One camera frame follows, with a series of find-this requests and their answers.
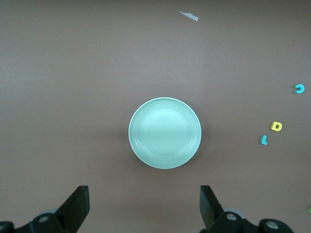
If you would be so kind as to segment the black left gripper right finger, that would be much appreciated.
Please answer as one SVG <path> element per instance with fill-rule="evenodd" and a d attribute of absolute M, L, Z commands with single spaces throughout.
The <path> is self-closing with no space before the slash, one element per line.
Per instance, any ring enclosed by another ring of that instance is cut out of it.
<path fill-rule="evenodd" d="M 225 211 L 209 185 L 200 186 L 200 213 L 203 233 L 291 233 L 292 229 L 276 219 L 262 219 L 256 226 L 239 214 Z"/>

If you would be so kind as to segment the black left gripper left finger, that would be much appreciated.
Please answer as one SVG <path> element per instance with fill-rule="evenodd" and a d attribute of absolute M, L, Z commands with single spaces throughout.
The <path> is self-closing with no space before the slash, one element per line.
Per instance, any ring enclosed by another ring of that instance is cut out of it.
<path fill-rule="evenodd" d="M 90 211 L 89 188 L 79 186 L 55 213 L 35 217 L 26 225 L 15 228 L 13 222 L 2 221 L 2 233 L 76 233 Z"/>

